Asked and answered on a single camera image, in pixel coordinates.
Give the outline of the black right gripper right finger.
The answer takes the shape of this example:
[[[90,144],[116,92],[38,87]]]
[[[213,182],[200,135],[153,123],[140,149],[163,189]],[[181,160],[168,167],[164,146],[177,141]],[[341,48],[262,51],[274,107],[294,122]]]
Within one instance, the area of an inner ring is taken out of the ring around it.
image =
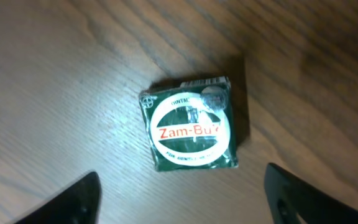
[[[264,189],[274,223],[358,223],[358,210],[277,164],[267,164]]]

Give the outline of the dark green round-label packet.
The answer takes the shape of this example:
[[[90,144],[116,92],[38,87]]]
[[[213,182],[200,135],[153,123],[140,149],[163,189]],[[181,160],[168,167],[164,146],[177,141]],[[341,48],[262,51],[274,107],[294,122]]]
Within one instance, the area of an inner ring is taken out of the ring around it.
[[[238,166],[228,77],[144,90],[139,104],[156,171]]]

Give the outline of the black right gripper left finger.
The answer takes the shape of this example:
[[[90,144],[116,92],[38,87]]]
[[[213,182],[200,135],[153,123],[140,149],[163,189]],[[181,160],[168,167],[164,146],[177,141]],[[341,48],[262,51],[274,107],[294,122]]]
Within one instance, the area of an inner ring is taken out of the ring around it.
[[[99,175],[91,171],[14,224],[97,224],[101,200]]]

